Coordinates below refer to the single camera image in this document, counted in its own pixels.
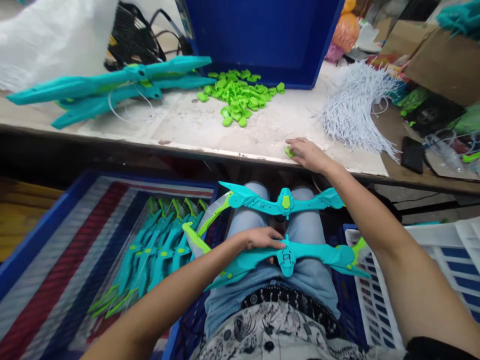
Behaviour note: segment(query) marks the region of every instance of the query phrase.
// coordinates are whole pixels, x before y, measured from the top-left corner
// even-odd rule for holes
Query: mobile phone
[[[423,174],[425,151],[422,143],[405,136],[401,144],[401,151],[401,165],[417,174]]]

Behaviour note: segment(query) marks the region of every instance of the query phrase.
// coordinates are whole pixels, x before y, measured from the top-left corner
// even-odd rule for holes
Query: light blue jeans
[[[269,191],[262,184],[249,182],[245,186],[260,195],[262,199],[270,199]],[[294,189],[291,195],[296,200],[310,200],[314,197],[314,193],[303,186]],[[241,207],[235,210],[227,238],[244,230],[268,225],[267,214]],[[292,242],[325,244],[324,230],[318,211],[303,211],[290,215],[286,233]],[[340,311],[337,309],[337,292],[330,269],[319,260],[304,258],[297,261],[291,277],[284,277],[278,265],[264,261],[240,281],[210,291],[205,301],[207,340],[226,319],[240,310],[241,303],[248,294],[273,284],[295,288],[320,300],[330,308],[337,319],[340,318]]]

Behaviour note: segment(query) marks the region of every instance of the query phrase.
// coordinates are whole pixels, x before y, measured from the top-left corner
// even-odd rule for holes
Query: white plastic bag
[[[104,73],[118,0],[37,0],[0,22],[0,90]]]

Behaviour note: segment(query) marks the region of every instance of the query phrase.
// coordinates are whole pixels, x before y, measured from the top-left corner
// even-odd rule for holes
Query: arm
[[[282,235],[271,227],[242,231],[181,267],[121,316],[81,360],[150,359],[160,336],[242,251],[285,247],[273,239],[280,240]]]
[[[407,344],[429,337],[480,358],[480,329],[437,264],[392,213],[336,161],[304,138],[287,140],[293,160],[323,174],[371,247]]]

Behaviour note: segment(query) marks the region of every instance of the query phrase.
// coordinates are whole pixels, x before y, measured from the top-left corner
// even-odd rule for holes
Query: knee
[[[269,190],[258,181],[249,181],[244,186],[252,190],[255,194],[260,195],[262,199],[270,200]]]
[[[298,186],[291,191],[291,195],[295,200],[310,200],[315,197],[314,192],[306,186]]]

